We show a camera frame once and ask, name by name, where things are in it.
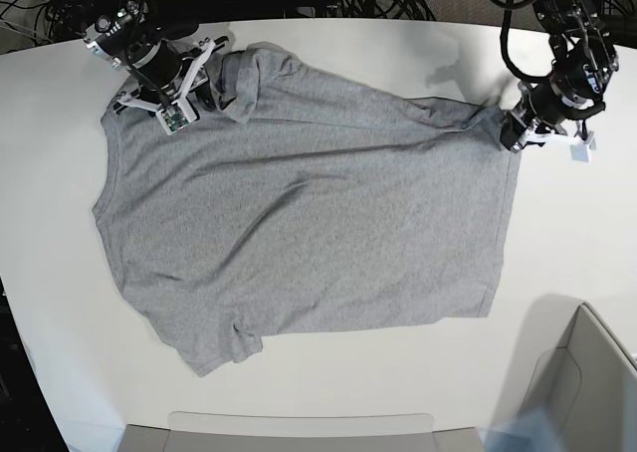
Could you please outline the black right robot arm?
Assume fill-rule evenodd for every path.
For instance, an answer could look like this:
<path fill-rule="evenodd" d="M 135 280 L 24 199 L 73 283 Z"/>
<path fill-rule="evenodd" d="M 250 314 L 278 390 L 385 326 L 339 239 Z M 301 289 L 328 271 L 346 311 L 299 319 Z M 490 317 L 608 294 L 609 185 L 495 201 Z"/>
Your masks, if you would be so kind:
<path fill-rule="evenodd" d="M 142 109 L 170 125 L 189 123 L 198 111 L 188 98 L 213 108 L 205 63 L 228 38 L 194 41 L 200 27 L 187 0 L 57 0 L 62 34 L 82 38 L 87 48 L 136 82 L 118 96 L 115 110 Z"/>

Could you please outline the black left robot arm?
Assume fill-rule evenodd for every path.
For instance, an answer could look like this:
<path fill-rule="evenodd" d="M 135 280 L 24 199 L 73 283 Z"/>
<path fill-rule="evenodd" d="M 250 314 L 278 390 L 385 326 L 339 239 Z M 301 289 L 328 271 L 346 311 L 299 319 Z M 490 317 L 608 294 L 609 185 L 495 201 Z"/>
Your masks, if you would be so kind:
<path fill-rule="evenodd" d="M 519 80 L 521 99 L 507 113 L 500 142 L 517 153 L 529 145 L 564 142 L 573 152 L 594 148 L 587 121 L 604 112 L 604 94 L 615 72 L 618 54 L 611 33 L 592 0 L 506 0 L 500 32 L 502 59 Z M 509 53 L 513 12 L 531 6 L 548 34 L 553 59 L 548 74 L 519 69 Z"/>

